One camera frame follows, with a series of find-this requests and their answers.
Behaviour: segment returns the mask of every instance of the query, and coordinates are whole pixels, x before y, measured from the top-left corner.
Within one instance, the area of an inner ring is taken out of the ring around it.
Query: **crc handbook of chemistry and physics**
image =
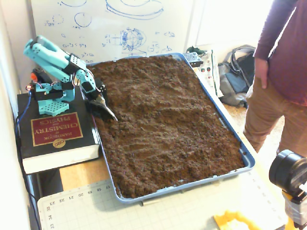
[[[19,111],[28,94],[19,94]],[[55,169],[99,157],[100,139],[79,87],[70,108],[57,116],[40,115],[31,104],[20,122],[21,155],[26,174]]]

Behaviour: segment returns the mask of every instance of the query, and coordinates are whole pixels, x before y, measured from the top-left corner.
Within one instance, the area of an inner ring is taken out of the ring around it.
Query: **hand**
[[[255,78],[261,79],[263,89],[266,89],[268,85],[268,68],[268,61],[255,58]]]

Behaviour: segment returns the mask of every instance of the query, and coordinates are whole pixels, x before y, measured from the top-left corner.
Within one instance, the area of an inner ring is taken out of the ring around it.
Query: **blue tray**
[[[162,55],[155,55],[155,56],[172,56],[174,59],[179,60],[179,61],[185,61],[187,65],[189,65],[191,68],[192,66],[188,63],[188,61],[185,59],[185,57],[181,54],[181,53],[169,53],[169,54],[162,54]],[[89,64],[90,66],[94,66],[97,63],[91,63]],[[217,181],[217,180],[221,180],[221,179],[225,179],[225,178],[229,178],[229,177],[233,177],[236,176],[238,174],[241,173],[245,173],[247,171],[250,171],[254,166],[255,166],[255,159],[253,158],[253,156],[250,154],[250,152],[248,151],[247,147],[244,145],[244,143],[242,142],[242,140],[240,139],[240,137],[238,136],[238,134],[235,132],[235,130],[233,129],[233,127],[231,126],[231,124],[229,123],[229,121],[226,119],[226,117],[224,116],[224,114],[221,112],[220,108],[217,106],[217,104],[214,102],[214,100],[212,99],[212,97],[210,96],[210,94],[208,93],[207,89],[204,87],[204,85],[202,84],[202,82],[200,81],[201,86],[203,87],[205,93],[207,94],[207,96],[210,98],[210,100],[214,103],[217,111],[219,112],[219,115],[222,117],[222,124],[224,124],[230,131],[233,132],[233,134],[235,135],[235,137],[241,142],[241,148],[240,148],[240,153],[242,155],[242,159],[243,162],[245,164],[244,168],[241,169],[237,169],[237,170],[233,170],[225,175],[220,175],[220,176],[213,176],[210,178],[206,178],[203,180],[199,180],[199,181],[195,181],[195,182],[191,182],[191,183],[187,183],[187,184],[182,184],[180,186],[172,186],[172,187],[167,187],[167,188],[163,188],[163,189],[159,189],[157,190],[155,193],[151,193],[148,195],[144,195],[144,196],[140,196],[138,198],[124,198],[123,196],[119,197],[116,193],[116,189],[114,186],[114,182],[113,182],[113,178],[112,178],[112,174],[109,168],[109,165],[107,163],[107,159],[106,159],[106,155],[104,152],[104,149],[102,147],[102,153],[104,155],[105,161],[106,161],[106,166],[111,178],[111,182],[113,185],[113,190],[114,193],[116,195],[116,198],[125,204],[131,204],[131,203],[135,203],[135,202],[140,202],[140,201],[144,201],[153,197],[157,197],[157,196],[162,196],[168,193],[172,193],[175,191],[179,191],[179,190],[184,190],[187,188],[192,188],[201,184],[207,184],[209,182],[213,182],[213,181]]]

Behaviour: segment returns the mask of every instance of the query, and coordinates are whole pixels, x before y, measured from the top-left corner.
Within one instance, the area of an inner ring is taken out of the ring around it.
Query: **teal robotic arm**
[[[69,104],[64,101],[74,100],[73,81],[76,78],[80,81],[80,86],[90,102],[107,110],[117,120],[106,106],[102,95],[104,84],[99,79],[94,79],[86,63],[77,56],[63,51],[43,36],[31,39],[25,46],[24,54],[59,80],[54,84],[34,85],[39,114],[56,116],[69,109]]]

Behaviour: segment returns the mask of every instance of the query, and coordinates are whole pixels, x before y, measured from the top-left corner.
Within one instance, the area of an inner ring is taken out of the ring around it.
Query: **white wall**
[[[1,229],[30,230],[29,199],[17,159],[12,109],[4,79],[0,71]]]
[[[25,87],[30,82],[30,73],[35,68],[35,63],[23,55],[25,44],[35,36],[31,3],[30,0],[0,0],[0,5],[11,43],[15,70],[21,90],[25,92]]]
[[[1,229],[29,230],[30,219],[33,219],[29,218],[32,208],[29,206],[17,158],[13,122],[18,111],[17,94],[20,93],[18,73],[22,75],[29,67],[26,66],[29,63],[19,56],[21,43],[24,43],[25,36],[29,33],[27,21],[23,18],[27,10],[22,6],[25,6],[22,5],[22,1],[0,0],[0,197],[3,197],[0,210],[4,213],[1,218]]]
[[[234,9],[229,9],[228,6],[227,10],[222,8],[225,6],[223,1],[225,1],[225,4],[229,4],[227,0],[195,0],[190,34],[186,45],[186,48],[194,46],[202,50],[213,49],[218,62],[222,62],[228,52],[238,46],[257,46],[261,32],[260,28],[262,28],[264,24],[272,3],[272,0],[245,0],[246,2],[250,2],[250,7],[252,7],[253,4],[257,6],[255,12],[258,12],[257,9],[261,11],[258,18],[254,15],[251,18],[248,17],[248,13],[246,14],[243,12],[244,9],[236,5],[241,3],[242,0],[232,0],[232,2],[234,2]],[[242,36],[242,31],[248,31],[244,28],[246,23],[240,24],[236,22],[248,19],[250,19],[250,25],[257,28],[257,31],[253,34]],[[235,32],[236,26],[238,30],[241,30],[237,33],[237,36]],[[230,34],[228,28],[233,28],[234,32]],[[239,57],[243,54],[243,52],[238,52],[237,56]]]

